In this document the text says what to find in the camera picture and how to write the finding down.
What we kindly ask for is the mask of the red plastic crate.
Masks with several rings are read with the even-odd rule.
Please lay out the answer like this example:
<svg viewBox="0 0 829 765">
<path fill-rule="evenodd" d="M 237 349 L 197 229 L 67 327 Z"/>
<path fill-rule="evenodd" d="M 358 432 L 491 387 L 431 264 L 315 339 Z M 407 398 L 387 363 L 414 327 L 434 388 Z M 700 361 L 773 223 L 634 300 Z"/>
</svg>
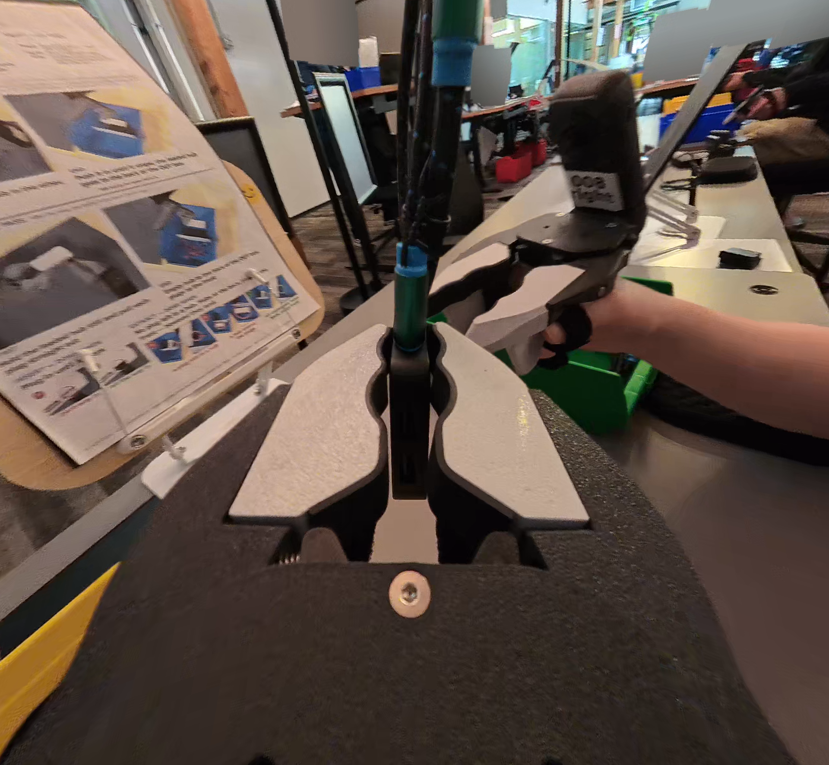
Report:
<svg viewBox="0 0 829 765">
<path fill-rule="evenodd" d="M 548 138 L 540 136 L 517 143 L 510 154 L 497 155 L 494 159 L 493 182 L 499 186 L 511 186 L 528 178 L 533 170 L 546 165 L 548 148 Z"/>
</svg>

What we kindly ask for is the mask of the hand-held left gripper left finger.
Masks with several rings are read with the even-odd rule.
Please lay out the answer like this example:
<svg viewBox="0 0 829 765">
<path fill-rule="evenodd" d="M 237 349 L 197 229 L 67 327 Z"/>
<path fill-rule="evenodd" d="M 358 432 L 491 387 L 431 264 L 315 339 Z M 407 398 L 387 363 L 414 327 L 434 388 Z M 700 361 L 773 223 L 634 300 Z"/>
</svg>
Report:
<svg viewBox="0 0 829 765">
<path fill-rule="evenodd" d="M 296 378 L 234 499 L 234 522 L 310 523 L 353 501 L 373 528 L 389 498 L 385 348 L 373 325 Z"/>
</svg>

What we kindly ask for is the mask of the person's right hand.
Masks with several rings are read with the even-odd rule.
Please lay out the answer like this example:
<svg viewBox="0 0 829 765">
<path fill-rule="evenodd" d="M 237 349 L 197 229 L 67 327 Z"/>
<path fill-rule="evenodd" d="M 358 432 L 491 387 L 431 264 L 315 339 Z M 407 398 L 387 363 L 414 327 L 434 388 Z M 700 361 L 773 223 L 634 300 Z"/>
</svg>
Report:
<svg viewBox="0 0 829 765">
<path fill-rule="evenodd" d="M 581 305 L 589 320 L 587 351 L 645 356 L 663 351 L 682 301 L 620 278 L 606 296 Z"/>
</svg>

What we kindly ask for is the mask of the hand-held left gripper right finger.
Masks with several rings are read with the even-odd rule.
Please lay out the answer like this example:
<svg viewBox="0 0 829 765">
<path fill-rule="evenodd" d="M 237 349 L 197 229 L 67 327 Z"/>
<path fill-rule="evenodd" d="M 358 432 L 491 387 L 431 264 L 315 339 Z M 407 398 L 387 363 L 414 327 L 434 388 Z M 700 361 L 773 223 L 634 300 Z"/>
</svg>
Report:
<svg viewBox="0 0 829 765">
<path fill-rule="evenodd" d="M 443 473 L 521 529 L 585 528 L 588 512 L 524 382 L 449 324 L 432 328 Z"/>
</svg>

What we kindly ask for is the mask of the instruction sheet on stand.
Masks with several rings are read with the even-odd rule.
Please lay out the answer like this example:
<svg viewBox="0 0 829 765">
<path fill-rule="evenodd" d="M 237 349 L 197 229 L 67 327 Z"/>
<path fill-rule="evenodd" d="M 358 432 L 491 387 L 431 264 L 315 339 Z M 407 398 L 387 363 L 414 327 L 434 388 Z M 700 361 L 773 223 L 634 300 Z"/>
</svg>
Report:
<svg viewBox="0 0 829 765">
<path fill-rule="evenodd" d="M 241 169 L 226 161 L 223 161 L 223 165 L 236 186 L 242 181 L 254 183 Z M 202 410 L 216 409 L 220 398 L 228 395 L 243 381 L 256 377 L 263 371 L 266 371 L 267 379 L 275 377 L 277 358 L 289 347 L 313 335 L 322 324 L 324 315 L 321 289 L 306 265 L 303 255 L 297 251 L 296 243 L 288 238 L 264 197 L 250 207 L 288 270 L 319 306 L 318 311 L 306 316 L 298 324 L 295 328 L 296 336 L 269 340 L 261 349 L 232 364 L 227 371 L 211 379 L 193 395 L 179 400 L 126 439 L 119 440 L 81 465 L 70 462 L 49 439 L 3 398 L 1 472 L 6 481 L 28 490 L 74 490 L 109 477 L 130 461 L 157 448 L 171 432 L 180 429 L 186 421 Z"/>
</svg>

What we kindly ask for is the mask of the black tablet on stand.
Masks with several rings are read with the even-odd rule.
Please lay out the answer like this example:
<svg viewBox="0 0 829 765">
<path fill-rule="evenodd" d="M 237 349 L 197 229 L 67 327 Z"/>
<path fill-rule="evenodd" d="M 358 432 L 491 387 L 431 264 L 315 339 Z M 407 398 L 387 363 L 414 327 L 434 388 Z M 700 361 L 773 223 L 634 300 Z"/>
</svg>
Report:
<svg viewBox="0 0 829 765">
<path fill-rule="evenodd" d="M 723 94 L 723 84 L 732 74 L 745 45 L 721 46 L 689 96 L 671 116 L 671 122 L 661 131 L 659 144 L 648 153 L 643 164 L 645 193 L 658 190 L 663 184 L 663 172 L 683 145 L 698 144 L 702 147 L 702 161 L 685 161 L 680 164 L 689 170 L 689 203 L 695 204 L 696 190 L 700 186 L 727 186 L 749 183 L 759 175 L 759 168 L 752 156 L 736 155 L 740 146 L 736 134 L 735 119 L 725 115 L 725 110 L 715 107 L 710 114 L 709 104 L 717 94 Z"/>
</svg>

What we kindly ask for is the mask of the green plastic bin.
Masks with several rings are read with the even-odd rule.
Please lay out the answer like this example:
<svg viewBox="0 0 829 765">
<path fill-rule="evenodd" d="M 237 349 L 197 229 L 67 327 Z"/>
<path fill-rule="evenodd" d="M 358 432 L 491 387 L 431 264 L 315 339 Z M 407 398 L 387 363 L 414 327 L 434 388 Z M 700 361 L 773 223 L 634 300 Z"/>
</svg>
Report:
<svg viewBox="0 0 829 765">
<path fill-rule="evenodd" d="M 505 351 L 489 353 L 515 372 Z M 587 433 L 604 434 L 627 425 L 657 376 L 648 362 L 622 357 L 622 362 L 613 363 L 609 353 L 577 349 L 569 353 L 565 366 L 551 369 L 539 362 L 527 376 L 518 377 L 529 390 L 550 398 Z"/>
</svg>

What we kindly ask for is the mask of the printed instruction sheet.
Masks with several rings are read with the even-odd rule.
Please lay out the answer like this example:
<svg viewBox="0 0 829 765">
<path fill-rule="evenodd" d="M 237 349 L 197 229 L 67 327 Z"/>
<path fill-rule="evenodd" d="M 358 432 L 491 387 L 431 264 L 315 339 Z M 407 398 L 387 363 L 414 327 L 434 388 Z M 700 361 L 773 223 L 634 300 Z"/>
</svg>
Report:
<svg viewBox="0 0 829 765">
<path fill-rule="evenodd" d="M 2 398 L 81 465 L 319 306 L 80 5 L 2 0 Z"/>
</svg>

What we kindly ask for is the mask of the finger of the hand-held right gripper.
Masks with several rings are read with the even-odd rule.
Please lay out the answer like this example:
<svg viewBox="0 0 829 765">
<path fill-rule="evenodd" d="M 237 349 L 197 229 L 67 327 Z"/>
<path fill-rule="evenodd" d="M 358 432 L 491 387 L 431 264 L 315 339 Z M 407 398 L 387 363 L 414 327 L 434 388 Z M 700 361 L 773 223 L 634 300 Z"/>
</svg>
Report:
<svg viewBox="0 0 829 765">
<path fill-rule="evenodd" d="M 510 293 L 514 253 L 507 243 L 491 243 L 439 271 L 431 284 L 427 319 L 443 320 L 461 333 L 501 297 Z"/>
<path fill-rule="evenodd" d="M 529 271 L 517 290 L 476 316 L 465 336 L 483 349 L 505 351 L 518 376 L 539 362 L 565 366 L 589 342 L 593 326 L 583 303 L 593 294 L 585 269 L 547 265 Z"/>
</svg>

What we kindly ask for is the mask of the black square adapter hub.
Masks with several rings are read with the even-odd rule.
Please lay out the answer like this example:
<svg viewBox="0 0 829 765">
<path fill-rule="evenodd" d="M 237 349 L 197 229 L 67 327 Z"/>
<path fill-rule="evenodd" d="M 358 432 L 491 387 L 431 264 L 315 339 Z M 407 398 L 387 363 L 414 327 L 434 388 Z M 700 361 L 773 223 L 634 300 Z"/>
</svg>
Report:
<svg viewBox="0 0 829 765">
<path fill-rule="evenodd" d="M 432 385 L 426 345 L 404 351 L 392 344 L 388 385 L 391 495 L 422 500 L 428 495 Z"/>
</svg>

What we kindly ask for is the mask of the yellow plastic bin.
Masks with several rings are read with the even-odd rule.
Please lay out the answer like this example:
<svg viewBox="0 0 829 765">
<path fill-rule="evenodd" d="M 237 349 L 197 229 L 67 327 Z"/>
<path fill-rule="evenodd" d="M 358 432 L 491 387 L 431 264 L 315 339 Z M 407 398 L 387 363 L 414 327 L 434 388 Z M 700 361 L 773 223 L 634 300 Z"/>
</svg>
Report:
<svg viewBox="0 0 829 765">
<path fill-rule="evenodd" d="M 66 676 L 120 564 L 114 564 L 2 658 L 1 753 Z"/>
</svg>

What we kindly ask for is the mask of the braided hdmi cable green plugs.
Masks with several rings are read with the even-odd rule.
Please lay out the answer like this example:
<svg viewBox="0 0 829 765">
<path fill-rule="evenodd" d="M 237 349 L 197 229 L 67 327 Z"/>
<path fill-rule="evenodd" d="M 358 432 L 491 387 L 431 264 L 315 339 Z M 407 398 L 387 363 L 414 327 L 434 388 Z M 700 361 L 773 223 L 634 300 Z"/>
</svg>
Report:
<svg viewBox="0 0 829 765">
<path fill-rule="evenodd" d="M 395 349 L 426 343 L 428 296 L 449 229 L 463 99 L 484 0 L 405 0 L 397 91 Z"/>
</svg>

